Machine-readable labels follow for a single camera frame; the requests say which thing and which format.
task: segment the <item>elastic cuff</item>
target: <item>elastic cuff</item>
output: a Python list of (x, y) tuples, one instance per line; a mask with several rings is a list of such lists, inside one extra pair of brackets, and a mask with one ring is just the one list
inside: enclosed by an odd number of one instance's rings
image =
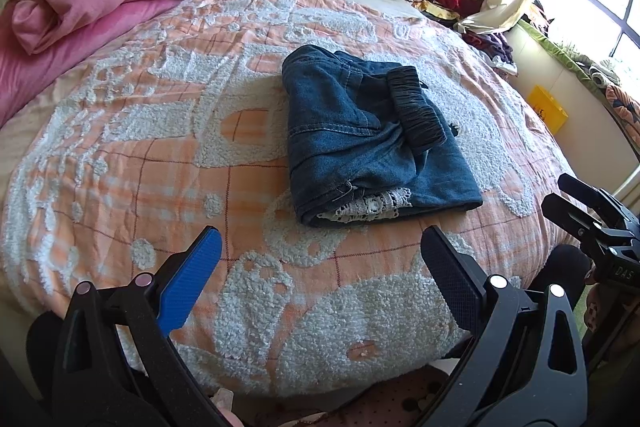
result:
[(386, 74), (386, 81), (404, 136), (414, 155), (446, 142), (447, 135), (438, 115), (424, 99), (415, 68), (403, 66), (390, 70)]

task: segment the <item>white lace trim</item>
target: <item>white lace trim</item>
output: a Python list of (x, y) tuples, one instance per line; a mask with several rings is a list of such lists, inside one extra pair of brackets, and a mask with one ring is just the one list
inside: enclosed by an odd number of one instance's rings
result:
[(318, 214), (318, 217), (338, 223), (393, 219), (398, 217), (399, 208), (412, 206), (409, 202), (410, 198), (411, 190), (406, 187), (398, 187), (350, 201), (333, 212)]

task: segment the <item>mattress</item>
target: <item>mattress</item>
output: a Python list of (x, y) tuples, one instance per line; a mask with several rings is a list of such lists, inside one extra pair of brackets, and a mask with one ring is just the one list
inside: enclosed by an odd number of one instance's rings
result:
[[(414, 65), (483, 206), (298, 224), (280, 67), (302, 44)], [(2, 263), (31, 314), (63, 314), (80, 280), (124, 285), (205, 225), (220, 230), (221, 262), (172, 333), (208, 389), (323, 393), (441, 357), (464, 332), (421, 260), (425, 227), (522, 285), (569, 241), (540, 213), (571, 172), (553, 137), (456, 33), (403, 0), (184, 1), (57, 79), (0, 130), (0, 146)]]

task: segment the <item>orange plaid bedspread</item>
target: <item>orange plaid bedspread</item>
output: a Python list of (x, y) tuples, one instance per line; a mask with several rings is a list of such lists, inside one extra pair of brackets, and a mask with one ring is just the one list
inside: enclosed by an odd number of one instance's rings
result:
[[(302, 44), (415, 65), (483, 206), (337, 230), (295, 222), (280, 68)], [(319, 393), (442, 356), (463, 332), (418, 253), (429, 225), (523, 285), (568, 240), (540, 213), (571, 172), (556, 142), (456, 33), (426, 19), (347, 0), (187, 0), (79, 73), (14, 172), (8, 280), (28, 309), (64, 314), (79, 281), (126, 285), (217, 227), (222, 259), (172, 333), (207, 388)]]

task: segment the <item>green cloth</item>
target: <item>green cloth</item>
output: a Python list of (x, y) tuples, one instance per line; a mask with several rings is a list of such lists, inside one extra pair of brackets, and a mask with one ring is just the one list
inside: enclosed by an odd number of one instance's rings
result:
[(550, 41), (547, 37), (545, 37), (542, 33), (540, 33), (537, 29), (535, 29), (531, 24), (524, 22), (522, 19), (518, 21), (518, 25), (526, 31), (529, 36), (534, 39), (542, 49), (546, 51), (549, 55), (555, 58), (560, 64), (562, 64), (567, 70), (571, 71), (575, 76), (580, 80), (582, 85), (589, 89), (590, 93), (595, 96), (598, 101), (604, 106), (604, 108), (611, 115), (611, 118), (616, 122), (618, 127), (620, 127), (620, 131), (626, 138), (626, 141), (633, 149), (636, 158), (640, 160), (640, 147), (636, 144), (636, 142), (629, 136), (626, 131), (625, 122), (618, 116), (618, 114), (613, 110), (609, 100), (604, 95), (604, 93), (600, 90), (593, 80), (586, 74), (578, 64), (576, 64), (571, 57), (567, 55), (564, 51), (562, 51), (554, 42)]

